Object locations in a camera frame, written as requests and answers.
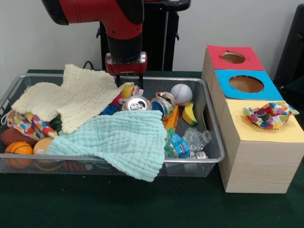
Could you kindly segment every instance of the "soda can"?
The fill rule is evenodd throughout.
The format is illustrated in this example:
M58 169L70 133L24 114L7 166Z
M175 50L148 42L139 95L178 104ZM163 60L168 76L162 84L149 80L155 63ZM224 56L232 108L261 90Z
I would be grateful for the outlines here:
M132 96L122 106L123 111L146 111L151 109L150 101L143 96Z
M163 121L169 118L176 105L174 97L168 92L156 93L151 103L153 110L161 111Z
M172 105L173 109L175 108L175 105L176 105L175 99L174 99L174 96L171 93L169 93L169 92L158 92L158 93L155 94L155 97L158 97L158 96L161 97L161 98L164 98L166 101L168 101Z

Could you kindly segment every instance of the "black cable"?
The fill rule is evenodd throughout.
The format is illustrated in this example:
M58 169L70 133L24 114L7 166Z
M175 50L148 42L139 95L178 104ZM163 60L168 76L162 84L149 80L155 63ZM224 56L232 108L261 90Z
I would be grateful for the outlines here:
M91 61L89 61L89 60L85 62L84 66L83 66L82 68L85 69L85 67L86 67L87 64L90 65L91 70L94 70L93 64L92 64Z

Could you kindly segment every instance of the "bottle label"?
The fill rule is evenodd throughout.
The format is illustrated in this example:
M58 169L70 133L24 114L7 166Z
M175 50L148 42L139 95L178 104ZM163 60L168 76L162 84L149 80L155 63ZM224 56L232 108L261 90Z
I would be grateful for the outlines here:
M171 134L171 138L172 138L172 145L179 154L179 158L190 157L190 150L186 142L178 134Z

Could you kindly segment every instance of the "mint green towel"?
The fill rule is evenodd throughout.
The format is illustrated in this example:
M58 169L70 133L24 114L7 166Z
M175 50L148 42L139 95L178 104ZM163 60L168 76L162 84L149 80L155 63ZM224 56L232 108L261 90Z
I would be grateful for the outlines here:
M58 136L47 150L54 155L97 156L140 180L153 181L164 163L167 132L160 111L122 111L88 120Z

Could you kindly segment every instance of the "table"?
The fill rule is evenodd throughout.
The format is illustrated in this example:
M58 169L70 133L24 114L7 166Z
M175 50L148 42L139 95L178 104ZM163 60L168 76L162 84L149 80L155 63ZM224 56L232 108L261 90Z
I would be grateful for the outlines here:
M29 71L62 73L62 71ZM146 76L200 77L200 72ZM207 178L1 174L2 227L303 227L304 165L287 194L228 194Z

